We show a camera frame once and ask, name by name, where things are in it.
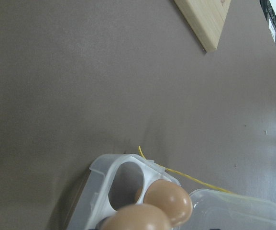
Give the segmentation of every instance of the gray table surface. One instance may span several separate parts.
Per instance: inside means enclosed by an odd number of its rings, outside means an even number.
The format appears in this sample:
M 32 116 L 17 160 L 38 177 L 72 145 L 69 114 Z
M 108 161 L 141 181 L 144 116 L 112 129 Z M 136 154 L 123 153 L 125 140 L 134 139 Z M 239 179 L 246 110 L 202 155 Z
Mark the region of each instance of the gray table surface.
M 276 203 L 276 48 L 259 1 L 233 0 L 205 53 L 172 0 L 1 0 L 0 229 L 62 229 L 92 161 L 138 145 Z

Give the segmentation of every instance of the egg holder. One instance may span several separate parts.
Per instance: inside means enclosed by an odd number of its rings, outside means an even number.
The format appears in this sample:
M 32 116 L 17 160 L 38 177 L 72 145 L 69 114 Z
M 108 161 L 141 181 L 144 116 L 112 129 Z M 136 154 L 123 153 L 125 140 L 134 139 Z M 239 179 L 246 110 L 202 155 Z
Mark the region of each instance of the egg holder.
M 91 173 L 74 209 L 67 230 L 94 230 L 117 209 L 134 204 L 136 191 L 142 188 L 136 204 L 143 203 L 147 188 L 164 179 L 180 186 L 165 169 L 137 154 L 104 154 L 91 164 Z
M 158 179 L 180 185 L 165 169 L 136 154 L 104 154 L 90 166 L 85 184 L 66 230 L 94 230 L 118 208 L 141 204 L 148 187 Z M 190 193 L 192 215 L 183 226 L 172 230 L 276 230 L 276 204 L 248 196 L 209 189 Z

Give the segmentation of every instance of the brown egg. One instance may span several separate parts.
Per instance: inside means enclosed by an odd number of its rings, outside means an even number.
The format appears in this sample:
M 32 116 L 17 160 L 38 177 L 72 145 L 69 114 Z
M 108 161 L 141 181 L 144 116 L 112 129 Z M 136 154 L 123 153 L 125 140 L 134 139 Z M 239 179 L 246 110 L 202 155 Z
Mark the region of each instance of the brown egg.
M 109 217 L 100 230 L 170 230 L 166 214 L 159 208 L 148 205 L 128 205 Z
M 140 198 L 141 193 L 142 193 L 142 189 L 143 189 L 143 187 L 138 188 L 136 194 L 134 195 L 134 202 L 135 203 L 137 203 L 138 199 Z
M 153 182 L 148 187 L 143 202 L 163 210 L 172 227 L 187 222 L 193 209 L 188 193 L 179 185 L 166 180 Z

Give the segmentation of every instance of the yellow wire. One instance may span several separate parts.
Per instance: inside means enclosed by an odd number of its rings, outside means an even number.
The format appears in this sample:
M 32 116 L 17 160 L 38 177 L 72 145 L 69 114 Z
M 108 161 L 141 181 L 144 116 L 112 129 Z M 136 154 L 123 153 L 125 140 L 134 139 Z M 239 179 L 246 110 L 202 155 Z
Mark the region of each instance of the yellow wire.
M 142 150 L 141 150 L 141 147 L 140 147 L 140 146 L 138 146 L 138 149 L 139 149 L 140 155 L 141 155 L 144 159 L 146 159 L 146 157 L 145 157 L 144 154 L 142 153 Z M 221 192 L 226 192 L 226 193 L 232 193 L 232 194 L 234 194 L 233 192 L 231 192 L 231 191 L 229 191 L 229 190 L 227 190 L 227 189 L 220 188 L 220 187 L 214 186 L 214 185 L 212 185 L 212 184 L 208 184 L 208 183 L 202 182 L 202 181 L 200 181 L 200 180 L 198 180 L 198 179 L 196 179 L 196 178 L 194 178 L 194 177 L 192 177 L 192 176 L 190 176 L 190 175 L 184 174 L 184 173 L 179 172 L 179 171 L 176 171 L 176 170 L 174 170 L 174 169 L 169 169 L 169 168 L 164 167 L 164 166 L 162 166 L 162 165 L 160 165 L 160 166 L 163 167 L 163 168 L 165 168 L 167 171 L 170 171 L 170 172 L 172 172 L 172 173 L 176 173 L 176 174 L 179 174 L 179 175 L 181 175 L 181 176 L 184 176 L 184 177 L 186 177 L 186 178 L 188 178 L 188 179 L 190 179 L 190 180 L 192 180 L 192 181 L 194 181 L 194 182 L 196 182 L 196 183 L 202 184 L 202 185 L 204 185 L 204 186 L 206 186 L 206 187 L 209 187 L 209 188 L 212 188 L 212 189 L 221 191 Z

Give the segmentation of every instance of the plastic egg carton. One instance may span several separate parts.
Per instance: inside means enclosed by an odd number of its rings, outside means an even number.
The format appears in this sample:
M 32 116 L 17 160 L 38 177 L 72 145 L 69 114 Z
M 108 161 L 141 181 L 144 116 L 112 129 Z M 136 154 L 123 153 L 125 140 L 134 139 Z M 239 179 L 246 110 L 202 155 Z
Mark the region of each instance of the plastic egg carton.
M 147 188 L 158 179 L 180 185 L 163 167 L 136 154 L 104 154 L 92 163 L 90 169 L 67 230 L 97 229 L 98 224 L 114 215 L 117 209 L 134 204 L 134 196 L 141 187 L 142 193 L 136 204 L 143 203 Z

